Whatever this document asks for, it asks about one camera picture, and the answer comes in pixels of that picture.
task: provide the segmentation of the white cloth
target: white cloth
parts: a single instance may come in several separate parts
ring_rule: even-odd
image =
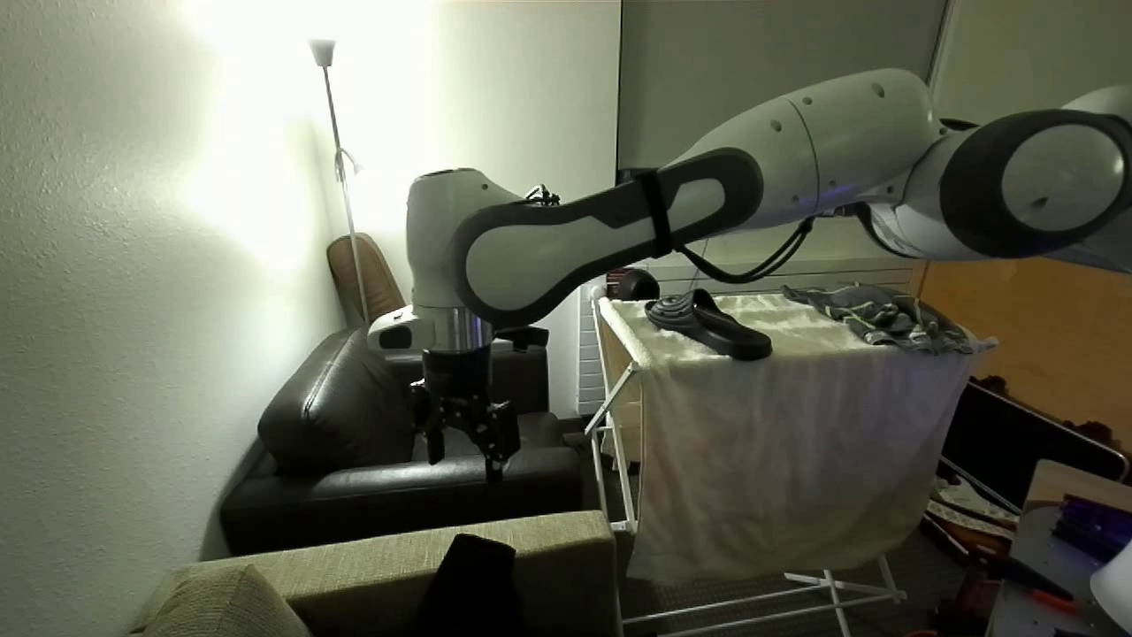
[[[716,301],[767,332],[774,355],[729,361],[655,328],[644,301],[598,301],[641,366],[629,578],[841,571],[900,544],[925,514],[976,355],[871,347],[783,294]]]

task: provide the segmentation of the pillow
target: pillow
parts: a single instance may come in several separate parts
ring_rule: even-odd
[[[255,571],[196,571],[177,579],[144,637],[313,637],[280,590]]]
[[[326,474],[415,456],[411,390],[365,328],[321,340],[257,416],[280,474]]]

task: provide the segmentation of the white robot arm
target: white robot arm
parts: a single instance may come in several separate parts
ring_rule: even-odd
[[[533,323],[610,270],[846,210],[907,258],[1058,253],[1132,273],[1128,160],[1132,88],[955,131],[915,75],[866,71],[761,102],[677,163],[565,204],[478,170],[425,174],[407,224],[415,303],[373,340],[400,336],[427,367],[427,355],[484,351],[491,325]]]

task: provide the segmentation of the floor lamp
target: floor lamp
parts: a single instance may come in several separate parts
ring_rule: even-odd
[[[332,40],[313,40],[313,54],[315,65],[321,71],[321,92],[326,92],[326,113],[331,113],[331,131],[332,131],[332,165],[339,178],[339,193],[342,193],[342,211],[348,211],[348,232],[351,232],[351,263],[355,263],[355,284],[358,284],[358,301],[361,301],[361,323],[373,323],[369,311],[369,294],[365,294],[365,278],[361,278],[361,258],[358,258],[358,231],[355,231],[355,197],[351,197],[351,170],[358,165],[355,156],[342,150],[342,131],[339,131],[339,111],[332,99],[332,81],[331,81],[331,67],[332,67]]]

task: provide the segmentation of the floor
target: floor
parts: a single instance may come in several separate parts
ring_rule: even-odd
[[[584,463],[592,463],[588,447],[579,436],[569,436],[572,447],[584,453]],[[588,499],[598,506],[598,489],[593,479],[588,480]],[[851,609],[851,631],[852,637],[961,637],[961,632],[981,632],[981,631],[938,631],[938,612],[946,609],[950,597],[958,596],[965,571],[946,555],[931,537],[909,535],[892,555],[892,573],[895,584],[909,596],[907,600],[876,600],[876,605],[858,605]],[[881,571],[871,563],[864,571],[839,573],[846,579],[864,579],[864,584],[881,584]],[[682,590],[655,590],[651,584],[625,579],[624,584],[624,612],[625,616],[644,616],[655,609],[678,609],[678,605],[696,605],[696,600],[716,600],[716,597],[748,597],[756,590],[783,590],[783,578],[761,578],[748,584],[702,584],[702,586],[682,586]],[[717,621],[739,621],[742,612],[717,612]],[[651,632],[695,632],[696,621],[651,621],[651,627],[632,627],[625,631],[629,637],[651,637]],[[733,631],[710,631],[717,637],[835,637],[839,620],[835,612],[814,612],[814,616],[794,616],[794,620],[774,620],[774,621],[742,621]]]

